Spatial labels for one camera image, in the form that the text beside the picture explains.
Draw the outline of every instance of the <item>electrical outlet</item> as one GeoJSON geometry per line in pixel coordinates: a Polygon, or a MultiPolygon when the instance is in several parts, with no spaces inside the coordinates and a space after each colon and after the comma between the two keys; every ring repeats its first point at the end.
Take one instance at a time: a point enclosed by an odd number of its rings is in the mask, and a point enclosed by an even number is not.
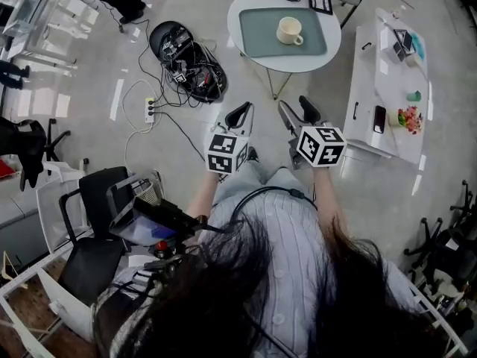
{"type": "Polygon", "coordinates": [[[149,112],[153,111],[154,108],[152,108],[152,110],[149,110],[149,107],[151,106],[149,101],[154,101],[154,98],[146,98],[146,101],[145,101],[145,120],[146,120],[146,123],[154,123],[154,119],[155,119],[154,114],[149,114],[149,112]]]}

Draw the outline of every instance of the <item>jeans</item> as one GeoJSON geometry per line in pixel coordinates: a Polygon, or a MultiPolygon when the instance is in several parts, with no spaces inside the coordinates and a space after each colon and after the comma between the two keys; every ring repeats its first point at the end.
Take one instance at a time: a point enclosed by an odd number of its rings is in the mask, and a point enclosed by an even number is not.
{"type": "MultiPolygon", "coordinates": [[[[278,186],[285,189],[297,189],[307,193],[307,188],[290,172],[289,169],[278,169],[271,178],[267,179],[267,173],[263,166],[255,160],[248,160],[234,175],[230,175],[223,183],[218,185],[214,197],[214,204],[223,201],[239,192],[249,193],[264,186],[278,186]]],[[[314,207],[305,199],[296,199],[303,205],[314,207]]]]}
{"type": "Polygon", "coordinates": [[[14,63],[0,60],[0,84],[5,85],[11,89],[21,89],[23,87],[22,76],[24,75],[21,70],[14,63]],[[10,77],[9,75],[20,76],[19,80],[10,77]]]}

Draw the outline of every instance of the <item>long dark hair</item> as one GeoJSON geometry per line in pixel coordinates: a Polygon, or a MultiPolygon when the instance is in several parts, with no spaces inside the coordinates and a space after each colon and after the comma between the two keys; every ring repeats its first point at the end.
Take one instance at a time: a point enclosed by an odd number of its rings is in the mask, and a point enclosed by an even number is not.
{"type": "MultiPolygon", "coordinates": [[[[249,357],[261,342],[271,247],[261,222],[242,217],[229,233],[206,238],[129,332],[119,357],[249,357]]],[[[445,343],[423,316],[388,288],[378,248],[351,241],[334,220],[318,257],[315,324],[309,357],[443,356],[445,343]]],[[[95,338],[101,330],[95,322],[95,338]]]]}

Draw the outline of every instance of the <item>gray floor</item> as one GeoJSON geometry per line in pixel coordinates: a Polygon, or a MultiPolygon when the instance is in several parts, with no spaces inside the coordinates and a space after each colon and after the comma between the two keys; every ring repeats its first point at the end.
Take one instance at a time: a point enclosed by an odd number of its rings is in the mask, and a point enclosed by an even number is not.
{"type": "MultiPolygon", "coordinates": [[[[152,21],[149,31],[160,22],[175,19],[190,28],[196,38],[216,41],[215,54],[230,79],[221,104],[165,109],[197,147],[202,149],[203,135],[219,110],[252,101],[256,112],[251,143],[261,161],[270,172],[277,166],[289,166],[288,132],[267,85],[257,78],[257,74],[265,78],[264,70],[240,57],[229,42],[227,10],[233,0],[145,1],[151,4],[145,16],[152,21]]],[[[322,69],[293,76],[281,97],[299,107],[298,96],[307,95],[325,116],[342,127],[356,26],[372,20],[376,7],[393,10],[401,4],[406,6],[402,19],[426,40],[432,81],[434,115],[426,126],[423,171],[402,160],[387,160],[356,148],[350,148],[343,164],[332,169],[352,235],[372,239],[386,257],[401,266],[405,262],[403,248],[413,248],[422,239],[418,233],[420,218],[425,216],[433,222],[441,216],[448,224],[452,215],[449,206],[461,197],[461,181],[467,179],[475,186],[477,166],[477,35],[458,0],[404,1],[364,0],[343,30],[335,59],[322,69]]],[[[349,8],[335,9],[338,16],[344,17],[349,8]]],[[[31,83],[23,92],[9,90],[4,109],[4,116],[14,120],[27,116],[46,124],[47,118],[56,116],[60,131],[72,131],[61,147],[64,160],[76,166],[80,158],[88,157],[90,171],[124,164],[124,145],[132,128],[124,117],[121,102],[114,110],[118,80],[124,80],[121,97],[142,78],[159,91],[157,81],[142,73],[137,63],[146,45],[145,24],[139,25],[139,36],[133,25],[127,34],[120,34],[104,7],[98,10],[100,14],[92,30],[86,27],[88,33],[75,32],[77,38],[69,41],[69,35],[52,29],[47,39],[48,46],[54,48],[68,43],[68,53],[78,57],[77,68],[66,75],[58,69],[33,65],[37,73],[31,83]]],[[[214,46],[213,42],[205,43],[214,46]]],[[[151,51],[143,57],[142,64],[149,72],[160,74],[159,63],[151,51]]],[[[272,75],[275,84],[281,77],[272,75]]],[[[151,88],[139,83],[124,100],[125,111],[138,128],[145,127],[144,100],[151,95],[151,88]]],[[[168,97],[177,101],[171,92],[168,97]]],[[[204,172],[202,161],[165,116],[149,134],[132,138],[127,161],[132,169],[159,169],[165,178],[168,198],[182,208],[186,208],[204,172]]],[[[311,187],[309,170],[297,176],[311,187]]]]}

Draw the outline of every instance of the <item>white box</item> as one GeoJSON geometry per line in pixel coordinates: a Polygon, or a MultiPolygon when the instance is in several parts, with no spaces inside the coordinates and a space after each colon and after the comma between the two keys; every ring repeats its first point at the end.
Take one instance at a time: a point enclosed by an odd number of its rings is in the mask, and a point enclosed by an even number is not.
{"type": "Polygon", "coordinates": [[[304,126],[297,151],[313,167],[330,167],[339,163],[346,146],[339,128],[304,126]]]}
{"type": "Polygon", "coordinates": [[[204,145],[207,171],[230,175],[247,160],[248,136],[208,133],[204,145]]]}

